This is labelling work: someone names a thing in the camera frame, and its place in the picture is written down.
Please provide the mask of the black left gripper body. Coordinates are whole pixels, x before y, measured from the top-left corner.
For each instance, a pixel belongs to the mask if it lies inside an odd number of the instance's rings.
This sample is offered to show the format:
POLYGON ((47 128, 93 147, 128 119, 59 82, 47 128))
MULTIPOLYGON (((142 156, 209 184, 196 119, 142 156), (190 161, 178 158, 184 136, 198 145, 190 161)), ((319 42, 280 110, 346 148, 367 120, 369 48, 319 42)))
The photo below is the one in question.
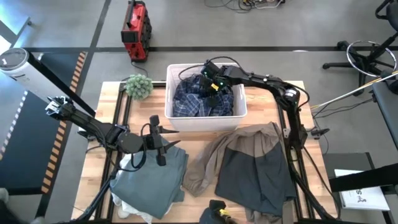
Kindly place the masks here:
POLYGON ((163 126, 160 126, 159 116, 152 115, 149 118, 149 134, 145 136, 145 141, 147 144, 148 150, 156 150, 156 160, 159 166, 166 165, 165 154, 167 150, 162 143, 163 126))

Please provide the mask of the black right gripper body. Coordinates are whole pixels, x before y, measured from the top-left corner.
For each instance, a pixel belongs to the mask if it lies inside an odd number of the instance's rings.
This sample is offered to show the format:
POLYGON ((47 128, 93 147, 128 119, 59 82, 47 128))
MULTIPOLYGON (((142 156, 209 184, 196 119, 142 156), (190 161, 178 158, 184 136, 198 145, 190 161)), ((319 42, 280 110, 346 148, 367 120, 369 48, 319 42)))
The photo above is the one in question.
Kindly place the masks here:
POLYGON ((207 60, 200 73, 213 81, 211 84, 212 90, 221 90, 227 86, 235 86, 235 82, 229 77, 228 69, 236 67, 235 63, 222 63, 217 65, 209 60, 207 60))

